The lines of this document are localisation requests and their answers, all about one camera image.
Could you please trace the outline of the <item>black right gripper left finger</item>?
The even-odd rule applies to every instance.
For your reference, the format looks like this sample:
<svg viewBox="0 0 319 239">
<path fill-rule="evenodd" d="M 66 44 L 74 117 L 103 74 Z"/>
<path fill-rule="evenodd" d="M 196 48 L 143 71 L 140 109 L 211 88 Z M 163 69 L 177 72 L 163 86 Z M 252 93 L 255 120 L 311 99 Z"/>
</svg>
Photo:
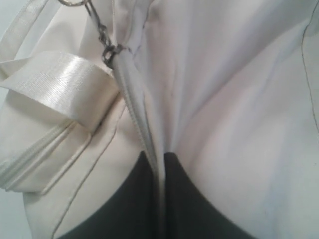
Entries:
<svg viewBox="0 0 319 239">
<path fill-rule="evenodd" d="M 157 187 L 144 152 L 124 183 L 93 215 L 63 239 L 159 239 Z"/>
</svg>

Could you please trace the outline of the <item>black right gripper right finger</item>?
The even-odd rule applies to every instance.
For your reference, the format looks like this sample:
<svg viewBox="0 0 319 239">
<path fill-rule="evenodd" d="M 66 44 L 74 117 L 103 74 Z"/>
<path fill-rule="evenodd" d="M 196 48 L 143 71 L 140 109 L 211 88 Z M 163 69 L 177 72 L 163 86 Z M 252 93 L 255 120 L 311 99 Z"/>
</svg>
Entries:
<svg viewBox="0 0 319 239">
<path fill-rule="evenodd" d="M 252 239 L 227 219 L 192 183 L 177 155 L 166 153 L 165 199 L 168 239 Z"/>
</svg>

